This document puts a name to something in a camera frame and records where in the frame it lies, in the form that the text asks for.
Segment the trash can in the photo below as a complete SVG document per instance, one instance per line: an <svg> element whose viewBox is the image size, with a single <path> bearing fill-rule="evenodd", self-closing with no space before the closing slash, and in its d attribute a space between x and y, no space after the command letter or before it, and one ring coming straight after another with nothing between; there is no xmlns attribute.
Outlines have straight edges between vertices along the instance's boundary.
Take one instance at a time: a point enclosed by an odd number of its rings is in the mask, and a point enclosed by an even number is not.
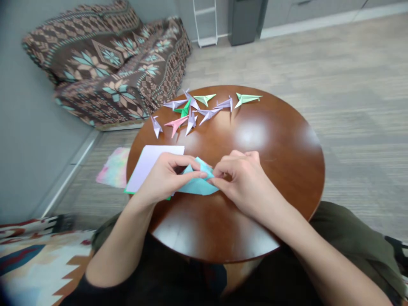
<svg viewBox="0 0 408 306"><path fill-rule="evenodd" d="M228 39L232 46L252 43L263 0L229 0Z"/></svg>

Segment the floor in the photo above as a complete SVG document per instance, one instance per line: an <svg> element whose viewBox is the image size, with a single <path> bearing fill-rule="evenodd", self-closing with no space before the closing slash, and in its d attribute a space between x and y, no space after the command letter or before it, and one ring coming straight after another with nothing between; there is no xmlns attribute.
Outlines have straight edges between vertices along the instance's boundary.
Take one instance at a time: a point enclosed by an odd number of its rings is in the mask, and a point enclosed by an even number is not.
<svg viewBox="0 0 408 306"><path fill-rule="evenodd" d="M248 45L195 48L183 88L245 85L294 106L315 129L326 161L323 199L373 229L408 241L408 15L291 34ZM54 214L97 228L127 195L95 177L137 130L106 132Z"/></svg>

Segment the round wooden table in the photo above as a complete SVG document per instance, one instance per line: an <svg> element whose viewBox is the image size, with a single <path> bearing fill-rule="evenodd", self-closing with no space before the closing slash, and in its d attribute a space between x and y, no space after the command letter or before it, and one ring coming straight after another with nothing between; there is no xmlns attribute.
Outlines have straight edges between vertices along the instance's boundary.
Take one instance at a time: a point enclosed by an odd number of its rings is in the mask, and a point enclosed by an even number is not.
<svg viewBox="0 0 408 306"><path fill-rule="evenodd" d="M158 109L154 115L159 116L163 133L157 139L151 120L146 121L130 150L127 180L145 145L184 145L185 155L198 156L212 166L233 149L256 150L269 179L309 220L319 205L325 176L323 152L315 132L292 106L265 91L224 85L190 92L192 96L217 94L208 102L209 109L229 95L235 106L236 93L262 97L232 113L225 108L202 126L203 116L199 114L196 128L185 136L185 123L173 139L172 127L163 124L180 118L180 114L171 108ZM170 201L157 204L149 231L175 252L210 263L247 261L279 247L279 240L270 231L242 214L221 191L207 196L176 193Z"/></svg>

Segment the patterned sofa cover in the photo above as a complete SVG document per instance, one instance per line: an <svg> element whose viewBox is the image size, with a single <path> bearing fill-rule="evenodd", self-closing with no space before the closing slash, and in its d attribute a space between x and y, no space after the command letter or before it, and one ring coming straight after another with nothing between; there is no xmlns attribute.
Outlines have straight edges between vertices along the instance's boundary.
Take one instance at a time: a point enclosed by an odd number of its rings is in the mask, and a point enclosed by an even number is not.
<svg viewBox="0 0 408 306"><path fill-rule="evenodd" d="M178 17L142 24L127 1L49 19L23 48L55 101L99 130L142 123L180 88L191 43Z"/></svg>

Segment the blue origami paper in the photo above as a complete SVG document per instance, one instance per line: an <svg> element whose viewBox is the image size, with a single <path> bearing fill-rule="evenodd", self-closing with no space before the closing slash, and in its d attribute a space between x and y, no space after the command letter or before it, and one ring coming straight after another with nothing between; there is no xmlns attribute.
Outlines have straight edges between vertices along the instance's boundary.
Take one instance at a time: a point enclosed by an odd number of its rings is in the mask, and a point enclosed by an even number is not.
<svg viewBox="0 0 408 306"><path fill-rule="evenodd" d="M187 184L181 187L178 191L184 192L184 193L199 194L202 196L207 196L207 195L210 195L218 191L219 189L217 187L207 182L208 179L214 177L213 170L211 169L211 167L208 166L199 157L197 157L195 160L200 163L200 170L206 172L207 177L206 178L193 178L191 181L189 181ZM182 174L186 174L192 171L194 171L193 168L191 167L191 165L188 165Z"/></svg>

